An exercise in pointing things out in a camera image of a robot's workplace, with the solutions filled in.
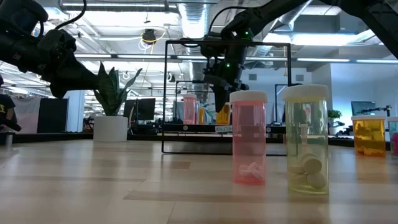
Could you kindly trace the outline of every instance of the snake plant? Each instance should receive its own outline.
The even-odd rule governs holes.
[[[117,116],[121,105],[126,101],[130,90],[127,90],[139,76],[140,68],[134,78],[130,79],[124,88],[119,87],[119,71],[114,68],[106,73],[104,65],[101,62],[98,71],[98,90],[94,90],[95,98],[101,103],[106,116]]]

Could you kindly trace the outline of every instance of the white pill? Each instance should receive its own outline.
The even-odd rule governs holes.
[[[321,161],[311,153],[305,154],[302,156],[300,163],[303,167],[304,172],[309,174],[316,174],[322,170]]]
[[[293,184],[293,185],[306,185],[307,184],[307,175],[291,174],[289,181],[290,181],[290,184]]]
[[[321,173],[308,174],[307,183],[315,189],[321,189],[327,184],[326,178]]]
[[[256,163],[256,162],[252,162],[250,165],[249,165],[249,168],[248,168],[249,170],[253,170],[253,169],[260,169],[260,166]]]
[[[250,170],[239,170],[239,175],[241,176],[251,176],[253,175]]]
[[[294,162],[289,164],[287,167],[287,171],[294,173],[294,174],[303,174],[305,173],[303,167],[298,162]]]
[[[242,175],[242,176],[250,176],[250,175],[252,175],[252,173],[251,173],[251,171],[249,169],[249,166],[240,165],[239,166],[239,175]]]
[[[253,169],[251,171],[251,173],[253,174],[253,176],[255,176],[257,179],[259,180],[264,180],[264,175],[261,173],[261,171],[257,170],[257,169]]]

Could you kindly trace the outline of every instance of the computer monitor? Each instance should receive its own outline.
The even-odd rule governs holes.
[[[353,111],[353,116],[356,115],[372,115],[372,112],[362,113],[363,110],[376,109],[376,103],[372,101],[352,101],[351,109]]]
[[[130,117],[130,112],[135,102],[136,102],[135,100],[126,100],[123,111],[124,117],[127,118]],[[155,117],[155,104],[156,104],[155,98],[138,100],[137,103],[138,110],[134,110],[135,112],[134,115],[132,116],[132,119],[139,121],[153,120]]]
[[[155,117],[156,99],[140,99],[138,100],[138,120],[151,121]]]

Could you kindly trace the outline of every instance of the robotic arm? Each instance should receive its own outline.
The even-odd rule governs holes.
[[[268,23],[304,4],[307,0],[272,0],[269,3],[246,9],[237,14],[220,34],[209,33],[205,40],[252,41]],[[338,6],[343,11],[362,19],[380,38],[393,55],[398,57],[398,14],[384,0],[321,0],[325,4]],[[225,55],[220,63],[205,69],[204,81],[213,84],[216,97],[216,111],[219,112],[229,94],[233,91],[248,90],[240,81],[247,48],[227,46],[217,48],[201,45],[201,53],[208,57]]]
[[[51,83],[53,96],[68,90],[95,90],[98,78],[74,56],[75,39],[64,30],[53,29],[43,36],[48,14],[33,0],[0,0],[0,60],[31,71]],[[38,37],[31,35],[37,23]]]

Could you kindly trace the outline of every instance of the wooden table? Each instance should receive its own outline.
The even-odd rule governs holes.
[[[398,223],[398,161],[330,147],[330,194],[232,183],[231,156],[161,154],[159,142],[61,141],[0,151],[0,220],[54,223]]]

